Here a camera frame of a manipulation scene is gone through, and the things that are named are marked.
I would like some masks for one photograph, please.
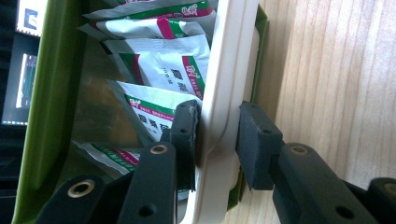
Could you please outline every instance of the screen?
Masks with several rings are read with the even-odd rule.
[[[14,36],[2,117],[3,125],[27,125],[35,85],[38,44],[38,38],[28,35]]]
[[[16,31],[26,35],[41,36],[47,0],[20,0]]]

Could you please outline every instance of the white plastic edge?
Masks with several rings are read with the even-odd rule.
[[[200,120],[197,186],[183,224],[220,223],[227,212],[258,5],[258,0],[219,1]]]

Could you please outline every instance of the plastic bin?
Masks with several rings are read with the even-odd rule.
[[[91,172],[106,176],[75,155],[71,139],[137,145],[103,79],[121,76],[99,44],[77,30],[86,22],[81,15],[99,7],[98,2],[49,0],[14,223],[34,223],[67,178]],[[260,73],[262,61],[267,19],[258,7],[258,0],[219,2],[196,155],[197,191],[189,196],[183,223],[221,222],[227,211],[239,172],[234,153],[238,106],[250,98],[252,74]]]

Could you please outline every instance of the wood grain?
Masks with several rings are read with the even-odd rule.
[[[270,26],[259,104],[286,142],[313,147],[367,189],[396,178],[396,8],[380,0],[261,0]],[[223,223],[278,223],[271,192],[245,190]]]

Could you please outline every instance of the wooden table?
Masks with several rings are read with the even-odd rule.
[[[396,178],[396,2],[261,0],[270,26],[259,104],[286,142],[313,147],[367,189]],[[272,192],[245,190],[223,223],[278,223]]]

